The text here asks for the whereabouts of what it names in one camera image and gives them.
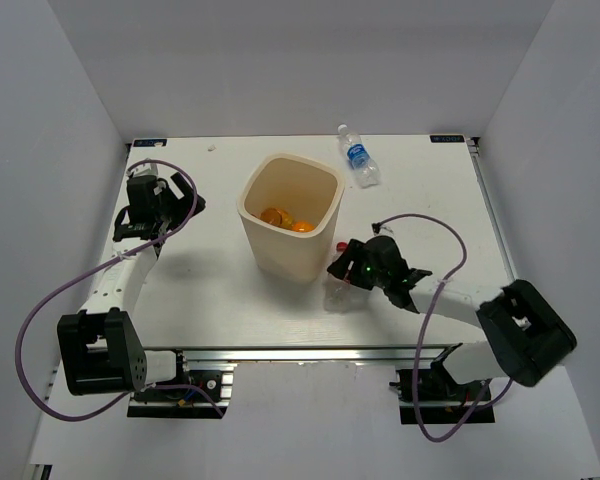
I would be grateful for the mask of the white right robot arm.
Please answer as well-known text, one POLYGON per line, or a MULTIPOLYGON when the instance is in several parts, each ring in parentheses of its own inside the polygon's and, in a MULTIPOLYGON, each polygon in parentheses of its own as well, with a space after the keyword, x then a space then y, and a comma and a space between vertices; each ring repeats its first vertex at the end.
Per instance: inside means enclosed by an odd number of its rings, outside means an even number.
POLYGON ((410 267, 388 236, 350 240, 327 271, 355 287, 382 290, 399 309, 483 331, 484 340, 452 345, 432 361, 432 388, 446 399, 471 382, 494 378, 533 387, 577 346, 575 334, 530 282, 476 286, 437 279, 410 267))

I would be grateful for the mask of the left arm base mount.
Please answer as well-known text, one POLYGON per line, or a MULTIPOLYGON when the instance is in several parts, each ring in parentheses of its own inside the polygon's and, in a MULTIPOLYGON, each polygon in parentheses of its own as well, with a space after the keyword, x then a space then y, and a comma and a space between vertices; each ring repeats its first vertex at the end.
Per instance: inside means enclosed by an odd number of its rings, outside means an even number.
POLYGON ((131 395, 128 418, 221 419, 232 396, 235 362, 211 352, 177 351, 176 375, 131 395))

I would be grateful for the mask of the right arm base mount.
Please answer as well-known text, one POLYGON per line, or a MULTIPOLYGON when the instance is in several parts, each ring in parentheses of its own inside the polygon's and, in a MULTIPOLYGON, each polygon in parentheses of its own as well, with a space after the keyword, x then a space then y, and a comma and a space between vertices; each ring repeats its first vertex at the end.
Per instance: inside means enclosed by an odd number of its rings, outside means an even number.
MULTIPOLYGON (((467 424, 491 424, 495 422, 493 407, 488 406, 492 400, 491 390, 480 397, 483 381, 449 387, 433 373, 430 364, 441 353, 441 348, 423 347, 418 369, 418 398, 420 413, 426 426, 452 426, 469 410, 470 406, 480 399, 476 410, 467 419, 467 424)), ((416 426, 417 419, 413 408, 412 376, 413 351, 407 351, 407 359, 396 366, 395 378, 388 383, 388 388, 398 398, 400 423, 416 426)))

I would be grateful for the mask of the orange juice bottle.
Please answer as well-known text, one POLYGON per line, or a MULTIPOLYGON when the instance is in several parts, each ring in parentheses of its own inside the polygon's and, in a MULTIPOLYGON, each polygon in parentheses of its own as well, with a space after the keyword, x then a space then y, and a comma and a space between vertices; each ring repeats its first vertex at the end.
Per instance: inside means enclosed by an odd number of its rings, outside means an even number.
POLYGON ((259 219, 266 224, 286 230, 291 230, 294 224, 293 217, 286 210, 275 207, 264 209, 259 219))
POLYGON ((292 225, 292 230, 297 233, 309 233, 315 229, 315 226, 306 221, 296 221, 292 225))

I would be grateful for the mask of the clear bottle blue label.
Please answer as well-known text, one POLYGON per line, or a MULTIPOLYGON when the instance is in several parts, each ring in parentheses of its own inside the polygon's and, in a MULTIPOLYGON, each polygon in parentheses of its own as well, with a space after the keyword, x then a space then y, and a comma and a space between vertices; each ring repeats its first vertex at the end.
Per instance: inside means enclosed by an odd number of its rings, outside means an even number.
POLYGON ((379 185, 379 167, 363 145, 361 137, 346 124, 339 125, 337 133, 339 147, 358 186, 369 188, 379 185))

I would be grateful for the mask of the clear bottle red cap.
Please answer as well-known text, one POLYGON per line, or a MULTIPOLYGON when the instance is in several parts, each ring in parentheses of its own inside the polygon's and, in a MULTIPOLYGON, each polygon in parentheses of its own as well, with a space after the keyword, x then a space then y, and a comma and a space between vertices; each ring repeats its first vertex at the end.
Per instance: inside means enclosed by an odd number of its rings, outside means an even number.
POLYGON ((324 283, 323 307, 329 313, 361 311, 367 307, 371 292, 352 286, 327 273, 324 283))

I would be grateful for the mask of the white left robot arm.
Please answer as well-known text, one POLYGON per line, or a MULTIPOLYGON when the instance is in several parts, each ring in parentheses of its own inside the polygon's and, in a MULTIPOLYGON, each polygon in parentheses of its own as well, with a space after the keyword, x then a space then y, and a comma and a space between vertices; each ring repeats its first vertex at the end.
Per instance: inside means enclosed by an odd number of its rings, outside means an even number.
POLYGON ((191 374, 172 350, 147 351, 132 322, 147 275, 164 237, 205 208, 205 200, 180 172, 169 180, 153 166, 130 174, 128 202, 113 224, 111 265, 105 267, 80 310, 57 324, 69 391, 78 395, 135 392, 148 385, 179 399, 191 374))

